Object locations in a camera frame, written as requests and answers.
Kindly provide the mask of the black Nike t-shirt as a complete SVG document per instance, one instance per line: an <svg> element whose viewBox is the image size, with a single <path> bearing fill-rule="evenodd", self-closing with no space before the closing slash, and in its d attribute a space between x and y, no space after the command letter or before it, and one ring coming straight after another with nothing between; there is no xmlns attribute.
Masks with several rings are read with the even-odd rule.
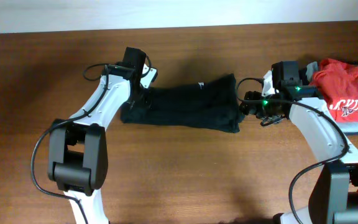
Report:
<svg viewBox="0 0 358 224"><path fill-rule="evenodd" d="M149 88L133 105L122 105L123 123L188 126L238 133L245 116L235 94L236 79L225 75L208 83Z"/></svg>

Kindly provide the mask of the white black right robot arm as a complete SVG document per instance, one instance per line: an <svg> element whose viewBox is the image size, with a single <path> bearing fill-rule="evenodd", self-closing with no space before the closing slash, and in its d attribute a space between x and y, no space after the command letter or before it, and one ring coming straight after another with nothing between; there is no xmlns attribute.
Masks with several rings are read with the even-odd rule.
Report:
<svg viewBox="0 0 358 224"><path fill-rule="evenodd" d="M274 223L358 223L358 149L329 113L321 92L306 86L296 61L271 66L258 79L262 91L248 91L240 111L261 119L261 126L290 120L302 133L317 162L294 176L288 190L290 211L278 213ZM293 189L305 173L322 168L307 206L296 209Z"/></svg>

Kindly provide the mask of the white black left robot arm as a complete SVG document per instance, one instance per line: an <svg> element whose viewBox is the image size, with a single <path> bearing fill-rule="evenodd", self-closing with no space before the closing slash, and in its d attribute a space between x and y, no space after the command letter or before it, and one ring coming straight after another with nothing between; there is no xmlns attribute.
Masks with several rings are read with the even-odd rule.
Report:
<svg viewBox="0 0 358 224"><path fill-rule="evenodd" d="M144 102L157 74L145 52L127 47L120 62L103 66L81 109L53 122L47 174L70 201L77 223L108 223L101 196L108 173L106 131L120 107Z"/></svg>

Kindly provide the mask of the red printed t-shirt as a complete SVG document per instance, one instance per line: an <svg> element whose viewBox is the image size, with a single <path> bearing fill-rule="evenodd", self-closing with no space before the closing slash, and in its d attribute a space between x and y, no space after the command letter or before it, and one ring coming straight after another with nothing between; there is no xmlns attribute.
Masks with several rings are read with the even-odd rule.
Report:
<svg viewBox="0 0 358 224"><path fill-rule="evenodd" d="M358 65L326 58L310 84L323 94L336 122L358 122Z"/></svg>

